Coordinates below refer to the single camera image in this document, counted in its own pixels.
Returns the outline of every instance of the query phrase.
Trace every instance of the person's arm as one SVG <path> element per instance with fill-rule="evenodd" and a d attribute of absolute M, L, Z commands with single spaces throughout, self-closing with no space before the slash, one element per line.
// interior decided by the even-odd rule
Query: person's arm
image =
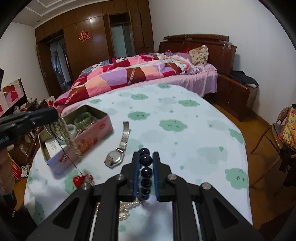
<path fill-rule="evenodd" d="M 12 175 L 11 160 L 8 151 L 0 150 L 0 195 L 4 196 L 13 191 L 15 180 Z"/>

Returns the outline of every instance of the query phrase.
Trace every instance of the red bead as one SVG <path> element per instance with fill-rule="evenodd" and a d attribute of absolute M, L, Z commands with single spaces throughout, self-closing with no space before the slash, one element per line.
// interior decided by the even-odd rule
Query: red bead
<path fill-rule="evenodd" d="M 80 185 L 82 184 L 82 182 L 84 181 L 85 176 L 76 176 L 73 178 L 73 183 L 75 185 L 75 187 L 80 187 Z"/>

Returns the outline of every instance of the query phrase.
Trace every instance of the wooden nightstand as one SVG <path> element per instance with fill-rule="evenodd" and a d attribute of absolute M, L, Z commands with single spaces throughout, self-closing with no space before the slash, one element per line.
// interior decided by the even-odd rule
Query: wooden nightstand
<path fill-rule="evenodd" d="M 216 102 L 239 121 L 251 114 L 259 88 L 252 88 L 220 74 L 217 82 Z"/>

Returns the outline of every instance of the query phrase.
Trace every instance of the black bead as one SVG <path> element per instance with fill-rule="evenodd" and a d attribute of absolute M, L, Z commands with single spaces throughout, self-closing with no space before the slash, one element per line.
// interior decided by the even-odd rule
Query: black bead
<path fill-rule="evenodd" d="M 145 154 L 150 155 L 150 151 L 147 148 L 141 148 L 140 150 L 138 150 L 138 152 L 140 153 L 140 156 L 143 156 Z"/>
<path fill-rule="evenodd" d="M 142 170 L 141 170 L 141 176 L 143 178 L 146 178 L 146 179 L 150 179 L 152 177 L 152 169 L 149 168 L 149 167 L 144 167 Z"/>
<path fill-rule="evenodd" d="M 146 201 L 149 198 L 149 195 L 141 195 L 140 200 Z"/>
<path fill-rule="evenodd" d="M 148 167 L 152 163 L 152 157 L 149 156 L 148 154 L 144 154 L 143 156 L 140 157 L 140 163 L 143 166 Z"/>
<path fill-rule="evenodd" d="M 142 179 L 141 181 L 141 187 L 143 188 L 150 188 L 152 186 L 151 179 Z"/>
<path fill-rule="evenodd" d="M 141 192 L 142 195 L 146 196 L 146 195 L 149 195 L 151 193 L 151 189 L 141 187 L 140 192 Z"/>

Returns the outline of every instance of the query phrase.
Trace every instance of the table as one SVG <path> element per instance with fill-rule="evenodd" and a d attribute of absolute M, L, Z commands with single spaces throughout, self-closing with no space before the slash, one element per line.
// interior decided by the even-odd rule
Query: table
<path fill-rule="evenodd" d="M 96 96 L 85 104 L 107 112 L 114 128 L 77 164 L 84 174 L 93 175 L 95 184 L 120 173 L 134 151 L 147 147 L 158 151 L 161 162 L 187 182 L 211 183 L 252 223 L 243 136 L 197 94 L 176 85 L 146 85 Z M 109 169 L 104 160 L 120 143 L 123 121 L 129 121 L 131 129 L 126 156 L 122 165 Z M 38 225 L 76 189 L 72 182 L 76 175 L 74 167 L 54 174 L 41 150 L 37 152 L 24 202 Z M 143 207 L 132 209 L 128 219 L 119 222 L 119 240 L 173 240 L 171 204 L 158 203 L 152 191 Z"/>

